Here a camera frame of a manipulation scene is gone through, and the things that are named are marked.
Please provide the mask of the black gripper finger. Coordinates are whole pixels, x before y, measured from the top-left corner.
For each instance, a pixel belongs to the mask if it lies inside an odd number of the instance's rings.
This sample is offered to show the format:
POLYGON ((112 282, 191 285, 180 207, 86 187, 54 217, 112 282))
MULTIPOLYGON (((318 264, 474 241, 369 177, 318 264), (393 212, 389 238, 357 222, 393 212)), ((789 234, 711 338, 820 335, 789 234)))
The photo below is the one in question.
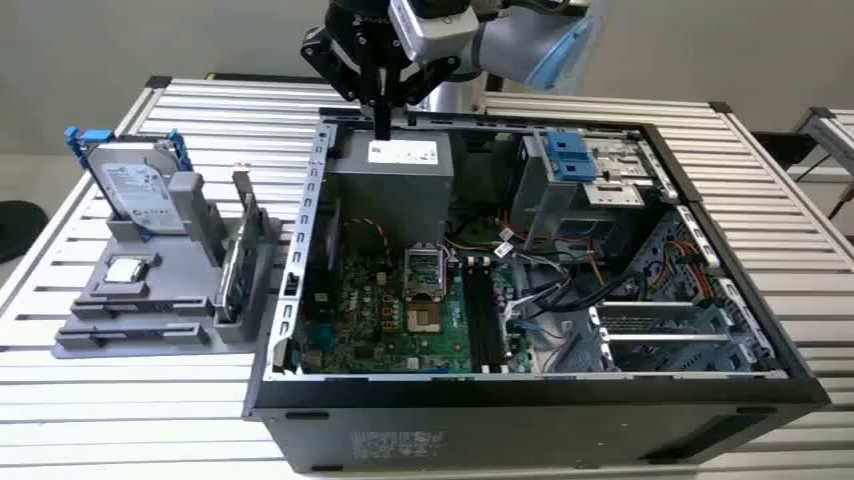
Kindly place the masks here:
POLYGON ((325 27, 310 29, 303 38, 301 55, 321 77, 347 101, 359 101, 374 122, 377 140, 385 139, 385 105, 381 100, 378 70, 371 64, 361 73, 335 52, 333 36, 325 27))
POLYGON ((395 109, 418 104, 439 84, 450 78, 461 66, 458 57, 442 57, 430 61, 409 77, 402 78, 403 61, 386 69, 383 87, 383 139, 391 138, 391 119, 395 109))

